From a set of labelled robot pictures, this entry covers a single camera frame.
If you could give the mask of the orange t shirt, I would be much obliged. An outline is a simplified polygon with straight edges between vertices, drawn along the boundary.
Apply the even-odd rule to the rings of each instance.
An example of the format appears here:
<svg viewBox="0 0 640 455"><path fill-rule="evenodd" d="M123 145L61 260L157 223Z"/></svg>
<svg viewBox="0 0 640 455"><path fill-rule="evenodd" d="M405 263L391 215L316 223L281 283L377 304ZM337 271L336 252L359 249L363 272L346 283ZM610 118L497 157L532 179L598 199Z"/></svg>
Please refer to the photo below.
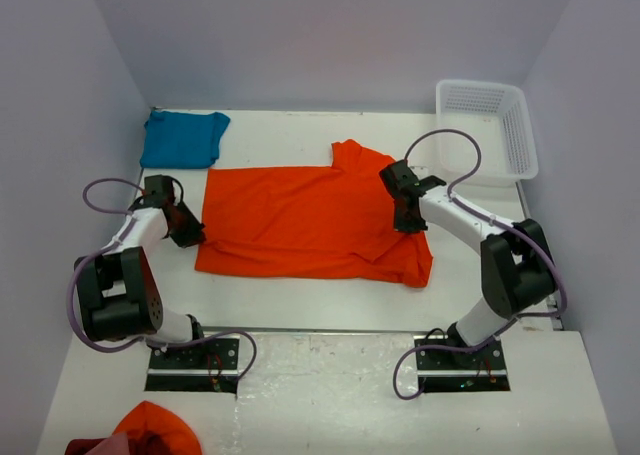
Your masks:
<svg viewBox="0 0 640 455"><path fill-rule="evenodd" d="M209 170L196 270L426 287L426 236L395 230L379 176L393 158L354 140L333 143L331 152L328 166Z"/></svg>

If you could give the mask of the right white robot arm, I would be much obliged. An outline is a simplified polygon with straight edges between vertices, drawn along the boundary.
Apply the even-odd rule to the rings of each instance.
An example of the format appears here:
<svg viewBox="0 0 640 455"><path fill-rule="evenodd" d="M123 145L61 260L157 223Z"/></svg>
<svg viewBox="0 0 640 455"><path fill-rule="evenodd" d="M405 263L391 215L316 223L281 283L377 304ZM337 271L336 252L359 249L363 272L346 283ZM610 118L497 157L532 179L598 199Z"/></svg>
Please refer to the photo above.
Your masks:
<svg viewBox="0 0 640 455"><path fill-rule="evenodd" d="M481 298L447 330L444 348L454 366L471 366L493 337L520 315L531 316L531 306L559 289L544 231L534 220L499 217L436 176L418 178L405 160L391 163L379 176L393 199L395 230L415 234L434 224L480 257Z"/></svg>

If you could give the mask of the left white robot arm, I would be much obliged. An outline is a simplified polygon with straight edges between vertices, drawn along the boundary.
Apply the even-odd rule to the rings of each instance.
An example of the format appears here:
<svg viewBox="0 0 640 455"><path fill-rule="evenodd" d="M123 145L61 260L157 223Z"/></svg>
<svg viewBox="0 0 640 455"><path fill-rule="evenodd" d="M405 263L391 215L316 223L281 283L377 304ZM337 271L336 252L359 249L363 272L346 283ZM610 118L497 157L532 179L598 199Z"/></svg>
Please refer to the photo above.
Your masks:
<svg viewBox="0 0 640 455"><path fill-rule="evenodd" d="M192 315L163 307L149 258L164 239L182 249L203 244L205 225L185 204L182 184L169 175L148 176L142 186L125 181L139 191L125 210L89 200L89 190L107 181L89 183L83 201L100 213L122 215L124 224L106 246L74 264L66 300L72 331L98 352L116 353L142 342L172 347L183 366L198 367L208 354L201 325Z"/></svg>

